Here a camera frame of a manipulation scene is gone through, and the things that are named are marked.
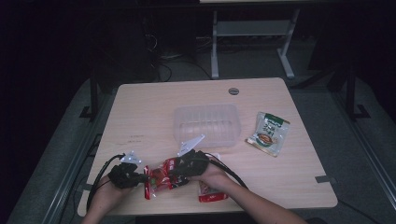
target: wire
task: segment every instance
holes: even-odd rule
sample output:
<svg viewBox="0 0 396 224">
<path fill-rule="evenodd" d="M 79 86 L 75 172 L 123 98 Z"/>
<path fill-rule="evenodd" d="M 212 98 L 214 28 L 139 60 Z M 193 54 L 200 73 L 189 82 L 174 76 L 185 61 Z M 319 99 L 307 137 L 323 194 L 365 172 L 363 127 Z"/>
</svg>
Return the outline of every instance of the wire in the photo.
<svg viewBox="0 0 396 224">
<path fill-rule="evenodd" d="M 346 203 L 346 202 L 344 202 L 344 201 L 342 201 L 342 200 L 340 200 L 340 199 L 338 199 L 338 202 L 340 202 L 341 204 L 345 205 L 346 207 L 348 207 L 348 208 L 354 210 L 355 212 L 361 214 L 362 216 L 367 217 L 367 218 L 370 219 L 373 223 L 380 224 L 380 222 L 378 222 L 377 220 L 375 220 L 373 217 L 370 217 L 369 215 L 365 214 L 364 212 L 362 212 L 361 210 L 355 208 L 354 206 L 350 205 L 349 203 Z"/>
<path fill-rule="evenodd" d="M 242 44 L 234 42 L 232 38 L 223 38 L 221 42 L 218 41 L 218 53 L 235 54 L 242 51 Z"/>
<path fill-rule="evenodd" d="M 165 80 L 165 81 L 163 81 L 163 79 L 161 78 L 161 74 L 159 73 L 158 74 L 158 79 L 161 81 L 161 82 L 167 82 L 167 81 L 169 81 L 170 79 L 171 79 L 171 77 L 172 77 L 172 69 L 170 68 L 170 67 L 168 67 L 168 66 L 166 66 L 165 64 L 163 64 L 163 63 L 160 63 L 160 64 L 158 64 L 159 66 L 162 66 L 162 67 L 165 67 L 166 69 L 168 69 L 168 71 L 169 71 L 169 77 Z"/>
<path fill-rule="evenodd" d="M 90 157 L 90 156 L 95 156 L 95 155 L 91 155 L 91 153 L 93 152 L 94 149 L 96 149 L 97 147 L 99 147 L 100 144 L 100 140 L 97 140 L 99 137 L 102 137 L 102 133 L 99 133 L 95 136 L 95 138 L 93 139 L 94 144 L 91 145 L 90 149 L 87 152 L 86 157 Z"/>
<path fill-rule="evenodd" d="M 189 62 L 189 61 L 177 61 L 177 62 L 166 62 L 166 63 L 190 63 L 190 64 L 193 64 L 193 65 L 199 67 L 199 68 L 205 73 L 205 75 L 206 75 L 210 80 L 213 80 L 212 76 L 210 76 L 210 75 L 206 72 L 206 70 L 205 70 L 201 65 L 199 65 L 198 63 L 193 63 L 193 62 Z"/>
<path fill-rule="evenodd" d="M 238 181 L 238 183 L 244 187 L 245 189 L 248 189 L 248 186 L 244 183 L 244 181 L 241 179 L 241 177 L 239 177 L 239 175 L 237 175 L 236 173 L 234 173 L 231 169 L 221 165 L 219 162 L 217 161 L 210 161 L 210 163 L 216 165 L 217 167 L 219 167 L 220 169 L 224 170 L 226 173 L 228 173 L 229 175 L 231 175 L 233 178 L 235 178 L 236 181 Z"/>
<path fill-rule="evenodd" d="M 157 48 L 158 40 L 154 35 L 146 35 L 146 37 L 149 37 L 149 39 L 151 39 L 151 38 L 154 39 L 154 46 L 151 48 L 148 47 L 148 50 L 152 52 L 155 50 L 155 48 Z"/>
<path fill-rule="evenodd" d="M 180 58 L 182 56 L 183 56 L 183 54 L 174 54 L 174 55 L 169 55 L 169 56 L 161 56 L 160 58 L 164 59 L 164 60 L 174 60 L 174 59 Z"/>
<path fill-rule="evenodd" d="M 217 157 L 215 157 L 214 155 L 212 155 L 212 154 L 210 154 L 210 153 L 205 153 L 206 155 L 209 155 L 209 156 L 211 156 L 211 157 L 213 157 L 213 158 L 215 158 L 219 163 L 221 163 L 221 165 L 223 165 L 224 167 L 226 167 L 226 168 L 228 168 L 228 166 L 226 165 L 226 164 L 224 164 L 224 162 L 222 162 L 221 160 L 219 160 Z"/>
<path fill-rule="evenodd" d="M 196 51 L 199 53 L 205 52 L 205 49 L 210 49 L 212 47 L 211 46 L 211 44 L 213 43 L 212 38 L 209 36 L 197 37 L 196 40 L 197 41 L 206 40 L 206 42 L 196 47 Z"/>
<path fill-rule="evenodd" d="M 96 190 L 99 190 L 99 188 L 101 188 L 103 185 L 107 184 L 108 182 L 110 182 L 110 180 L 107 180 L 105 183 L 101 184 L 99 187 L 97 187 Z"/>
</svg>

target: hand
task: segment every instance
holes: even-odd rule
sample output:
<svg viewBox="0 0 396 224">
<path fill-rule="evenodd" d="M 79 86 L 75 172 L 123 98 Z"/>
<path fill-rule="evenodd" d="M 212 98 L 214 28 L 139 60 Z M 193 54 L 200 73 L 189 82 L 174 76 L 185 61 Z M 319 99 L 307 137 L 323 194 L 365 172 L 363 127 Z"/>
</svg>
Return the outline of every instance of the hand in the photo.
<svg viewBox="0 0 396 224">
<path fill-rule="evenodd" d="M 99 181 L 98 190 L 92 198 L 91 207 L 83 218 L 85 223 L 99 223 L 100 220 L 111 211 L 122 199 L 128 195 L 133 188 L 119 189 L 108 178 L 107 175 Z"/>
<path fill-rule="evenodd" d="M 224 187 L 236 184 L 227 174 L 219 167 L 209 163 L 203 174 L 188 177 L 189 180 L 201 180 L 210 188 L 223 191 Z"/>
</svg>

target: wooden tabletop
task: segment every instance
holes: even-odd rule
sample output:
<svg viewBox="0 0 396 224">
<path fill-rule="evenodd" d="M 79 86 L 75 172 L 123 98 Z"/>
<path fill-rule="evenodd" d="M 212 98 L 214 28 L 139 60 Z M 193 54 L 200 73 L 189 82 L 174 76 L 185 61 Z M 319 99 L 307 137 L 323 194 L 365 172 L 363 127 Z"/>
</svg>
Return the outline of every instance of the wooden tabletop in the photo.
<svg viewBox="0 0 396 224">
<path fill-rule="evenodd" d="M 230 88 L 239 94 L 231 95 Z M 334 207 L 337 199 L 290 93 L 281 78 L 253 78 L 122 85 L 117 93 L 92 165 L 88 184 L 111 157 L 131 150 L 143 161 L 137 168 L 175 157 L 179 145 L 173 135 L 174 111 L 182 105 L 234 104 L 241 134 L 234 147 L 202 148 L 219 153 L 221 160 L 237 173 L 250 190 L 286 208 Z M 271 113 L 290 122 L 278 157 L 247 144 L 255 132 L 257 113 Z M 107 168 L 108 173 L 113 161 Z M 84 191 L 78 213 L 85 215 L 88 191 Z M 165 190 L 151 200 L 144 198 L 140 184 L 114 209 L 112 215 L 195 214 L 242 211 L 232 200 L 198 202 L 198 183 Z"/>
</svg>

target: dark background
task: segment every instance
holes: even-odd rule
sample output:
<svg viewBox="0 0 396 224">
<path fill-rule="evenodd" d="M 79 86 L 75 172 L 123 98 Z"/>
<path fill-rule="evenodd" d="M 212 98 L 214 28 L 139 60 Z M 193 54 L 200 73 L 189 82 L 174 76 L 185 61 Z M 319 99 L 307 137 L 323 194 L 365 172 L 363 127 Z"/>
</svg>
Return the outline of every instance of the dark background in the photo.
<svg viewBox="0 0 396 224">
<path fill-rule="evenodd" d="M 393 12 L 394 7 L 387 2 L 376 3 L 374 7 L 306 8 L 294 37 L 318 38 L 310 64 L 313 69 L 325 69 L 339 62 L 353 63 L 359 69 L 359 77 L 372 86 L 378 102 L 396 120 Z M 181 21 L 180 15 L 168 17 L 158 13 L 154 29 L 157 28 L 164 44 L 183 43 L 176 46 L 191 53 L 196 35 L 205 32 L 210 35 L 208 15 L 184 14 L 187 20 Z M 64 111 L 92 71 L 101 71 L 98 79 L 102 81 L 102 91 L 111 91 L 121 83 L 154 79 L 155 72 L 149 64 L 156 58 L 146 51 L 142 36 L 145 29 L 137 22 L 140 19 L 128 11 L 104 16 L 80 10 L 73 1 L 0 3 L 1 223 L 7 221 Z M 128 33 L 124 29 L 131 24 L 136 32 Z M 180 24 L 184 30 L 174 28 Z M 185 38 L 177 39 L 180 33 Z M 132 51 L 124 51 L 125 45 Z M 114 63 L 101 49 L 115 55 L 116 62 L 132 59 L 134 63 Z M 119 72 L 110 76 L 106 72 L 110 68 Z"/>
</svg>

